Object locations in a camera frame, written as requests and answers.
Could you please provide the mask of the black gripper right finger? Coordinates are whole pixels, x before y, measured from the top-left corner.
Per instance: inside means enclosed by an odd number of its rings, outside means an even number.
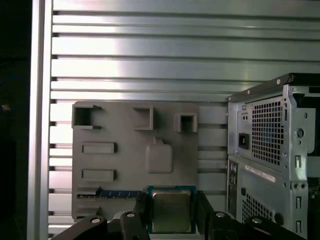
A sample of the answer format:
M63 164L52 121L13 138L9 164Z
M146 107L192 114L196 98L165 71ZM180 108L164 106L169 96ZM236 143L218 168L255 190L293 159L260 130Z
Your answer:
M238 222L226 212L215 211L202 191L196 192L196 226L204 240L302 240L286 228L261 216Z

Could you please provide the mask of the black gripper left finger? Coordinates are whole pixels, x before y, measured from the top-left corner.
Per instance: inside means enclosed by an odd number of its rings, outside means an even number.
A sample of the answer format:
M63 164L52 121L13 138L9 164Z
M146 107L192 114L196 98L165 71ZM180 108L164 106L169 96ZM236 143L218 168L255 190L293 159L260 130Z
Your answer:
M149 197L140 192L132 210L108 222L99 215L83 218L54 237L55 240L148 240Z

